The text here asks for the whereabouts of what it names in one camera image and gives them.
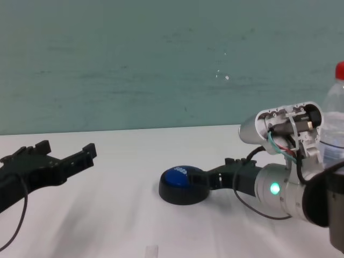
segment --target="bottle cap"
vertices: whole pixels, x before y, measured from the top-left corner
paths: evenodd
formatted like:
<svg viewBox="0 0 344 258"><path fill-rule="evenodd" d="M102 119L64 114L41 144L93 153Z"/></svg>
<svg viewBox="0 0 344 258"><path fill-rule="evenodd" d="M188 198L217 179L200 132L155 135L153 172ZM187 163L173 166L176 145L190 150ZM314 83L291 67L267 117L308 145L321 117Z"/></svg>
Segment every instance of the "bottle cap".
<svg viewBox="0 0 344 258"><path fill-rule="evenodd" d="M335 78L344 80L344 61L339 62L335 68Z"/></svg>

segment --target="silver robot arm segment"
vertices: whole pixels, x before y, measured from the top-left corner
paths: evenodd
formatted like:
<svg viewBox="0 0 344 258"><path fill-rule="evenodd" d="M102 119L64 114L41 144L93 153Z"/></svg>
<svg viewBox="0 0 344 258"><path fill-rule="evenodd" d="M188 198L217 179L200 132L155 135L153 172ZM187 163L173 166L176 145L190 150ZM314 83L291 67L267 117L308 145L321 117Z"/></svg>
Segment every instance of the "silver robot arm segment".
<svg viewBox="0 0 344 258"><path fill-rule="evenodd" d="M239 137L243 142L261 145L271 155L286 154L285 150L289 153L285 156L285 166L268 164L257 175L255 195L261 203L310 221L303 205L306 185L300 182L297 173L297 155L304 180L324 170L317 149L322 124L320 107L305 102L263 110L240 126Z"/></svg>

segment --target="white table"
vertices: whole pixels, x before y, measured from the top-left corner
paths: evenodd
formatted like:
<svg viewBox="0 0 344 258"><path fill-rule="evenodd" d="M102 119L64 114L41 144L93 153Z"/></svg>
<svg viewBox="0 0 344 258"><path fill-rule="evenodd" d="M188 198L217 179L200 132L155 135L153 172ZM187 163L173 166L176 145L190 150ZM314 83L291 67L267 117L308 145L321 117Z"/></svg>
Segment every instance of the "white table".
<svg viewBox="0 0 344 258"><path fill-rule="evenodd" d="M6 258L342 257L328 229L296 219L272 221L254 214L232 190L214 191L191 206L164 202L157 192L166 169L189 164L204 170L224 158L244 157L255 146L239 140L237 126L167 128L114 132L0 137L0 156L20 146L49 140L52 156L63 158L96 144L95 166L59 187L29 195L28 210ZM259 166L282 163L260 153ZM245 200L264 212L250 196ZM23 200L0 214L0 243L12 236Z"/></svg>

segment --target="plastic water bottle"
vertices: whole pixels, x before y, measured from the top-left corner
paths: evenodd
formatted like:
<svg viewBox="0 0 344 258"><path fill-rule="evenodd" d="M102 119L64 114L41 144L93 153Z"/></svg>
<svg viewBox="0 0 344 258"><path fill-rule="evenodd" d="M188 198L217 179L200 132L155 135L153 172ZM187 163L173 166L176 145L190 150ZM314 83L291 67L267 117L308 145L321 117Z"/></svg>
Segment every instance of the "plastic water bottle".
<svg viewBox="0 0 344 258"><path fill-rule="evenodd" d="M325 167L344 158L344 61L337 64L335 79L322 105L324 123L319 150Z"/></svg>

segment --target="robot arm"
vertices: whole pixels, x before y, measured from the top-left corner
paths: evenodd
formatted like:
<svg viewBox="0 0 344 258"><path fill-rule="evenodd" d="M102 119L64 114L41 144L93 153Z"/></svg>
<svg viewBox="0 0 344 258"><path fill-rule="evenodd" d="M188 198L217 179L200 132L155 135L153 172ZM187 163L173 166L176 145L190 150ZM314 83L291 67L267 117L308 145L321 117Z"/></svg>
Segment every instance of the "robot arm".
<svg viewBox="0 0 344 258"><path fill-rule="evenodd" d="M329 227L331 244L344 252L344 173L336 172L344 167L344 162L324 170L317 148L322 124L322 111L314 102L263 110L240 126L239 137L245 143L260 145L271 155L283 154L285 165L272 163L259 168L249 155L247 159L226 159L224 166L210 171L190 169L186 173L188 181L191 187L201 185L203 189L216 190L233 188L236 177L237 191L286 215L274 219L293 216ZM161 197L170 201L165 192L160 191ZM174 203L179 204L185 193L186 190L174 191L179 195Z"/></svg>
<svg viewBox="0 0 344 258"><path fill-rule="evenodd" d="M28 194L42 187L61 185L67 178L92 167L97 156L94 144L62 160L48 156L50 152L49 142L42 141L0 159L0 212L24 198L22 182Z"/></svg>

